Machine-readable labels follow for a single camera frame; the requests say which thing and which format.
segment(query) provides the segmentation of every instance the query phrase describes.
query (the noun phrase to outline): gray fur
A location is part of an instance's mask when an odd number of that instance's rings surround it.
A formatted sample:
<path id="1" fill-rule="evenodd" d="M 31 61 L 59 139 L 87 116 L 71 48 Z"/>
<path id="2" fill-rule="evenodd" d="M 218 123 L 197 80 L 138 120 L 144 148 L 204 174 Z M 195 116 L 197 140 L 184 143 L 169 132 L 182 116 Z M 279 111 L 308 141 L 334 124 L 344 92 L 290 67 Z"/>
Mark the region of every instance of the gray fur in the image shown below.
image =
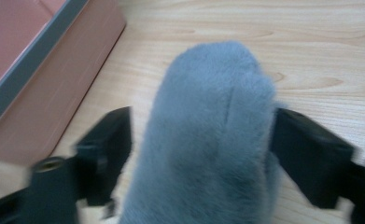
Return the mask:
<path id="1" fill-rule="evenodd" d="M 240 43 L 171 64 L 154 102 L 121 224 L 269 223 L 274 86 Z"/>

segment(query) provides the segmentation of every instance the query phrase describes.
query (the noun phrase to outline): wooden surface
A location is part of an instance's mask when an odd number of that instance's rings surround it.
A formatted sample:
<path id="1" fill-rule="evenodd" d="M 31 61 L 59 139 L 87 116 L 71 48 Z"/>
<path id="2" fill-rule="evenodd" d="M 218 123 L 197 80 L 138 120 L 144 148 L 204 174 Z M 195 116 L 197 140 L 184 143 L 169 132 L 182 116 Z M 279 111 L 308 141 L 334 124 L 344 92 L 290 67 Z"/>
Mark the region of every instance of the wooden surface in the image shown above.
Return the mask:
<path id="1" fill-rule="evenodd" d="M 195 44 L 235 39 L 275 82 L 277 99 L 359 148 L 365 164 L 365 1 L 121 0 L 128 25 L 66 130 L 55 155 L 70 156 L 79 137 L 106 112 L 133 107 L 133 155 L 115 190 L 120 201 L 165 69 Z M 23 170 L 0 163 L 0 196 L 22 186 Z M 274 223 L 348 223 L 309 205 L 284 176 Z M 85 209 L 84 223 L 100 223 Z M 106 223 L 115 223 L 115 219 Z"/>

